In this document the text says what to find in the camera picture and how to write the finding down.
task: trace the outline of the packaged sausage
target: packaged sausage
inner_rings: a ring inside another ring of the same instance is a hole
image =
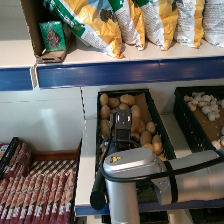
[[[11,218],[11,224],[17,224],[19,221],[20,213],[22,211],[23,203],[25,201],[27,191],[30,191],[32,194],[34,184],[36,182],[36,178],[32,178],[30,176],[26,177],[22,190],[20,192],[19,198],[17,200],[16,206],[13,211],[13,215]]]
[[[43,175],[37,176],[36,183],[35,183],[35,186],[34,186],[34,189],[33,189],[33,194],[32,194],[32,197],[30,199],[29,207],[28,207],[28,210],[27,210],[26,218],[24,220],[24,224],[32,223],[33,216],[34,216],[34,211],[35,211],[35,208],[36,208],[37,199],[38,199],[38,196],[40,194],[40,190],[41,190],[41,187],[42,187],[43,180],[44,180]]]
[[[55,198],[54,198],[54,203],[53,203],[53,207],[52,207],[52,212],[51,212],[51,217],[50,217],[49,224],[54,224],[57,220],[58,212],[59,212],[59,206],[60,206],[65,182],[66,182],[66,176],[65,176],[64,173],[61,173],[60,174],[60,179],[59,179],[59,182],[58,182],[57,191],[56,191]]]
[[[55,194],[56,194],[57,187],[58,187],[58,182],[59,182],[59,176],[55,175],[54,178],[53,178],[51,192],[50,192],[48,202],[47,202],[47,208],[46,208],[44,221],[43,221],[44,224],[49,223],[49,220],[50,220],[50,217],[51,217],[51,212],[52,212],[52,207],[53,207],[53,203],[54,203],[54,198],[55,198]]]
[[[168,50],[173,40],[178,12],[171,0],[137,0],[142,10],[146,37],[161,50]]]
[[[145,27],[137,1],[109,0],[109,2],[117,16],[123,41],[129,45],[135,45],[138,50],[144,50]]]
[[[7,179],[3,179],[1,181],[1,185],[0,185],[0,202],[1,202],[2,198],[3,198],[3,195],[5,193],[5,190],[6,190],[7,186],[8,186],[8,184],[9,184],[9,180],[7,180]]]
[[[205,0],[203,28],[210,44],[224,47],[224,0]]]
[[[202,12],[205,0],[177,0],[178,20],[174,33],[181,45],[199,48],[204,35]]]
[[[84,42],[111,57],[122,58],[121,33],[108,0],[40,0]]]
[[[8,199],[9,194],[10,194],[10,191],[11,191],[11,188],[13,186],[14,180],[15,180],[15,178],[13,178],[13,177],[9,178],[9,184],[8,184],[8,186],[7,186],[7,188],[4,192],[4,195],[3,195],[1,203],[0,203],[0,216],[2,215],[3,209],[5,207],[6,201]]]
[[[13,196],[13,200],[8,198],[8,200],[6,202],[6,206],[7,206],[7,204],[9,206],[8,214],[6,216],[5,222],[2,222],[2,217],[1,217],[0,223],[10,224],[11,218],[12,218],[12,215],[13,215],[13,211],[14,211],[14,209],[16,207],[16,204],[17,204],[17,201],[19,199],[19,195],[20,195],[20,192],[22,190],[24,181],[25,181],[25,178],[21,177],[20,180],[19,180],[18,186],[16,188],[16,192],[15,192],[15,194]]]

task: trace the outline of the shelf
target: shelf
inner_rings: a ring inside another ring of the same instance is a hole
[[[161,117],[169,138],[175,148],[177,157],[181,158],[190,155],[191,151],[174,115],[167,114],[162,115]],[[108,205],[102,210],[96,211],[91,207],[89,202],[95,177],[96,123],[96,119],[86,120],[85,122],[75,201],[75,212],[77,217],[109,214]],[[189,201],[165,206],[161,206],[158,202],[139,203],[140,212],[212,207],[224,207],[223,200]]]
[[[99,86],[222,78],[224,49],[202,41],[200,49],[174,43],[168,51],[148,43],[125,45],[126,58],[111,58],[76,40],[63,63],[38,64],[40,88]]]

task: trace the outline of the garlic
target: garlic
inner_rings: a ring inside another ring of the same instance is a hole
[[[202,110],[201,111],[202,111],[203,114],[206,114],[206,115],[211,112],[209,106],[202,107]]]
[[[206,101],[206,102],[210,102],[211,101],[211,97],[209,95],[202,96],[202,99],[203,99],[203,101]]]
[[[219,150],[219,149],[222,148],[222,146],[221,146],[221,144],[220,144],[220,139],[219,139],[218,141],[213,141],[213,142],[212,142],[212,145],[213,145],[217,150]]]
[[[187,96],[187,95],[186,95],[186,96],[184,96],[184,101],[185,101],[185,102],[189,102],[189,101],[190,101],[190,97],[189,97],[189,96]]]
[[[206,106],[206,105],[208,105],[208,102],[204,102],[204,101],[202,101],[202,102],[199,102],[199,103],[198,103],[198,106],[199,106],[200,108],[202,108],[203,106]]]
[[[208,119],[210,121],[215,121],[215,112],[208,113]]]
[[[192,93],[192,96],[193,96],[193,97],[195,97],[195,96],[202,96],[202,95],[204,95],[204,94],[205,94],[205,92],[201,92],[201,93],[193,92],[193,93]]]
[[[192,103],[193,105],[198,105],[198,101],[195,100],[195,99],[191,100],[191,103]]]
[[[215,112],[217,112],[217,111],[219,110],[219,109],[218,109],[218,105],[216,105],[216,104],[215,104],[215,105],[211,105],[211,106],[210,106],[210,110],[211,110],[211,111],[215,111]]]
[[[224,99],[219,101],[220,106],[224,109]]]
[[[220,141],[221,141],[221,145],[224,146],[224,136],[222,136],[222,137],[220,138]]]

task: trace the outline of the snack bag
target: snack bag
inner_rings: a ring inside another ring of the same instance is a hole
[[[177,0],[178,20],[174,33],[175,40],[181,45],[199,48],[204,35],[202,11],[205,0]]]
[[[173,40],[178,12],[171,0],[137,0],[142,10],[146,37],[167,51]]]
[[[123,41],[135,45],[138,50],[144,50],[145,28],[137,0],[109,0],[109,2],[117,16]]]
[[[40,1],[83,42],[111,57],[123,57],[120,28],[108,0]]]
[[[210,44],[224,47],[224,0],[205,0],[203,28]]]

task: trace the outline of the red packaged food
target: red packaged food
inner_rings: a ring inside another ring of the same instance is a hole
[[[50,218],[50,222],[49,222],[50,224],[54,224],[57,220],[59,206],[60,206],[63,190],[65,187],[66,178],[67,177],[65,176],[64,173],[60,174],[60,179],[58,182],[58,187],[57,187],[57,191],[56,191],[55,198],[54,198],[54,204],[52,207],[51,218]]]
[[[31,197],[31,200],[30,200],[30,203],[29,203],[29,207],[28,207],[28,210],[27,210],[26,218],[24,220],[25,224],[32,223],[33,216],[34,216],[34,211],[35,211],[35,208],[36,208],[37,199],[38,199],[38,196],[40,194],[40,190],[41,190],[43,180],[44,180],[44,175],[39,175],[37,177],[37,180],[36,180],[36,183],[35,183],[35,186],[34,186],[34,189],[33,189],[33,194],[32,194],[32,197]]]
[[[13,210],[16,207],[16,203],[18,201],[18,198],[19,198],[20,192],[22,190],[22,186],[23,186],[24,181],[25,181],[25,178],[21,177],[20,180],[19,180],[18,186],[16,188],[16,192],[14,194],[13,200],[12,200],[12,202],[9,201],[9,210],[8,210],[8,214],[6,216],[5,224],[10,224],[11,217],[13,215]]]
[[[5,193],[5,190],[6,190],[7,186],[8,186],[8,184],[9,184],[9,180],[7,180],[7,179],[3,179],[1,181],[1,185],[0,185],[0,202],[1,202],[2,198],[3,198],[3,195]]]
[[[51,211],[52,211],[52,207],[53,207],[53,203],[54,203],[54,198],[55,198],[55,194],[57,191],[57,187],[58,187],[58,182],[59,182],[59,176],[55,175],[53,178],[53,183],[51,186],[51,192],[48,198],[48,202],[47,202],[47,208],[46,208],[46,212],[45,212],[45,216],[44,216],[44,224],[48,224],[49,220],[50,220],[50,216],[51,216]]]
[[[2,215],[3,209],[5,207],[5,204],[6,204],[6,201],[8,199],[8,196],[9,196],[10,190],[12,188],[12,185],[14,183],[14,180],[15,180],[15,178],[13,178],[13,177],[9,178],[9,184],[8,184],[6,190],[5,190],[5,193],[2,197],[1,204],[0,204],[0,215]]]
[[[36,220],[35,220],[36,224],[38,224],[38,223],[42,224],[43,221],[44,221],[44,214],[46,212],[47,202],[48,202],[48,198],[49,198],[49,195],[50,195],[52,183],[53,183],[53,178],[51,176],[48,176],[47,180],[46,180],[45,187],[44,187],[44,193],[43,193],[42,201],[41,201],[41,204],[39,206],[39,211],[38,211],[38,214],[36,216]]]
[[[30,189],[30,188],[31,188],[31,186],[34,186],[35,182],[36,182],[36,178],[31,179],[31,176],[26,177],[26,179],[23,183],[23,187],[22,187],[22,190],[20,192],[19,198],[16,202],[16,206],[13,210],[13,215],[11,217],[11,224],[17,224],[18,223],[20,213],[22,211],[23,203],[24,203],[24,200],[25,200],[25,197],[26,197],[27,190],[32,191],[33,188],[32,189]]]

